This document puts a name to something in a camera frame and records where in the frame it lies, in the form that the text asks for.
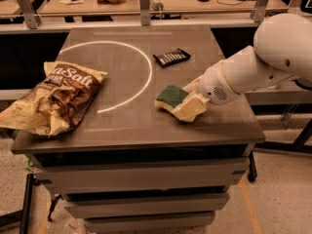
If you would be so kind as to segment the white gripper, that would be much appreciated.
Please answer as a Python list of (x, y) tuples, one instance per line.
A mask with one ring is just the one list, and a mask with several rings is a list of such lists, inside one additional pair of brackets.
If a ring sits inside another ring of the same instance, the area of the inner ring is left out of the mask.
[(209, 67), (202, 76), (183, 87), (187, 93), (195, 94), (188, 96), (173, 110), (173, 115), (178, 120), (193, 122), (198, 115), (208, 109), (208, 102), (224, 105), (240, 96), (228, 84), (223, 64), (223, 60), (219, 61)]

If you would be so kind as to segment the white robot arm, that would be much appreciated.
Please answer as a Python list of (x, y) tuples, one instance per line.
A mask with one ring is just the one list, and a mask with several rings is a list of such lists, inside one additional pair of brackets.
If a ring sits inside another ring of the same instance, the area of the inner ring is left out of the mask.
[(188, 96), (173, 111), (192, 122), (208, 105), (223, 105), (242, 93), (295, 78), (312, 80), (312, 21), (280, 14), (257, 29), (253, 45), (209, 67), (185, 86)]

